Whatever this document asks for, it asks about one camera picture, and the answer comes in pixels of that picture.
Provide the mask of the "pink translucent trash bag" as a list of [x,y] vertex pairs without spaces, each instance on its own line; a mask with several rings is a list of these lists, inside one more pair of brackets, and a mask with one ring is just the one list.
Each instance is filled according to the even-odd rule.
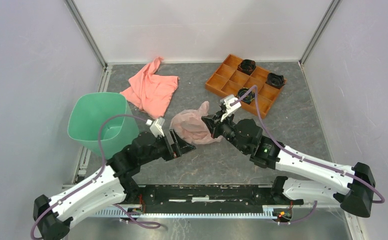
[[183,110],[173,117],[170,128],[189,144],[207,145],[220,142],[223,137],[212,138],[209,129],[201,119],[208,115],[208,111],[208,101],[204,101],[198,109]]

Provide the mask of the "aluminium corner post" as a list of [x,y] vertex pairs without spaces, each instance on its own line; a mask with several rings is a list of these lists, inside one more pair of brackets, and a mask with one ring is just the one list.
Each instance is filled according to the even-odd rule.
[[341,0],[332,0],[325,11],[320,23],[318,24],[312,38],[310,39],[307,47],[305,48],[301,58],[299,59],[299,64],[301,67],[304,66],[307,59],[310,57],[311,53],[313,52],[316,44],[318,43],[319,39],[321,38],[322,34],[324,33],[327,25],[329,24],[330,20],[332,19],[333,15],[335,14],[337,8],[339,7]]
[[89,47],[93,51],[97,61],[100,63],[100,65],[106,69],[108,67],[108,63],[105,60],[103,54],[101,53],[97,43],[95,42],[93,35],[91,34],[86,22],[83,19],[82,14],[80,13],[76,3],[74,0],[64,0],[65,4],[67,5],[71,15],[73,16],[76,24],[78,25],[80,31],[82,32],[85,40],[87,41]]

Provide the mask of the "dark red rolled tie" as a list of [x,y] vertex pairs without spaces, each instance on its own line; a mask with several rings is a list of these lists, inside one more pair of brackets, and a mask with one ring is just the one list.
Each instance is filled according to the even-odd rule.
[[238,71],[244,74],[247,74],[249,76],[254,72],[255,68],[256,68],[256,62],[251,59],[244,59],[237,66]]

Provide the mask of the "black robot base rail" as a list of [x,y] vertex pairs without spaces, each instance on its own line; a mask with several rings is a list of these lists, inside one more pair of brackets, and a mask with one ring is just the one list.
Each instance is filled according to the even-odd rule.
[[130,193],[121,205],[143,216],[176,218],[270,218],[271,207],[288,210],[304,200],[283,195],[285,176],[273,185],[259,184],[147,184]]

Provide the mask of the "right aluminium corner post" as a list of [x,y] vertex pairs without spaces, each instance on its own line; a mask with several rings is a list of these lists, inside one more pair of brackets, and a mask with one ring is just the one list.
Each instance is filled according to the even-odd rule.
[[337,8],[339,7],[341,0],[332,0],[325,11],[320,23],[318,24],[312,38],[310,39],[307,47],[305,48],[301,58],[299,59],[299,64],[301,67],[304,66],[307,59],[310,57],[311,53],[313,52],[316,44],[318,43],[319,39],[321,38],[322,34],[324,33],[327,25],[329,24],[330,20],[332,19],[333,15],[335,14]]

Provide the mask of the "salmon pink cloth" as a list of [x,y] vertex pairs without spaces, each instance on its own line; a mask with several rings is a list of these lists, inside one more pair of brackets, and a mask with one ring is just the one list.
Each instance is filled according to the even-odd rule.
[[156,74],[162,61],[163,58],[158,56],[146,64],[128,80],[129,87],[120,93],[128,102],[153,119],[165,115],[178,88],[178,76]]

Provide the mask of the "black brown rolled tie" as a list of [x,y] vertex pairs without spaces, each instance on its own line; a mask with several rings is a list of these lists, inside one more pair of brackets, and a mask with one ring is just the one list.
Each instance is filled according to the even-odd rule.
[[270,72],[267,75],[266,84],[276,89],[280,89],[285,85],[284,76]]

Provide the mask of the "green plastic trash bin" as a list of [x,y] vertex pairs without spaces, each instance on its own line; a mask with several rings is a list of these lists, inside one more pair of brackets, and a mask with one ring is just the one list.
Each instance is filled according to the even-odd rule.
[[[101,156],[98,133],[102,124],[112,116],[132,115],[126,98],[113,92],[89,93],[82,96],[70,115],[67,133],[70,138]],[[139,134],[136,119],[117,117],[110,120],[102,129],[101,145],[105,159],[112,158],[125,146],[131,144]]]

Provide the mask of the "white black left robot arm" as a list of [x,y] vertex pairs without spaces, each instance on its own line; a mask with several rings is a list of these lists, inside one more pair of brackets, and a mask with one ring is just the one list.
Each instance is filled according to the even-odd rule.
[[131,144],[80,183],[51,197],[37,197],[31,238],[36,238],[34,230],[38,229],[39,239],[60,240],[91,214],[123,201],[136,202],[139,187],[132,177],[140,172],[142,165],[157,159],[170,161],[195,150],[194,145],[181,139],[175,131],[171,130],[170,135],[173,143],[169,143],[165,135],[141,132]]

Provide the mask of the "left aluminium corner post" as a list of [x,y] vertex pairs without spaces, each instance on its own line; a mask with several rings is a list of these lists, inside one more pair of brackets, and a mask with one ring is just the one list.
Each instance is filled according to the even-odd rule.
[[71,15],[73,16],[76,24],[78,25],[80,31],[82,32],[85,40],[87,41],[89,47],[93,51],[97,61],[100,63],[100,65],[106,69],[108,67],[108,63],[105,60],[103,54],[101,53],[97,43],[95,42],[93,35],[91,34],[86,22],[83,19],[82,14],[80,13],[76,3],[74,0],[64,0],[65,4],[67,5]]

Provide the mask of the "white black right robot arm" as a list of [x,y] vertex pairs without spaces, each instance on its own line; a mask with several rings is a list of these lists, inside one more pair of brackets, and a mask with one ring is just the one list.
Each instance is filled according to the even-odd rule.
[[312,157],[263,135],[253,119],[235,123],[233,116],[221,120],[222,112],[203,116],[201,120],[212,138],[223,137],[250,161],[261,168],[294,173],[307,178],[300,182],[278,177],[270,191],[273,202],[311,200],[338,202],[341,209],[362,218],[371,215],[376,181],[371,168],[362,162],[342,165]]

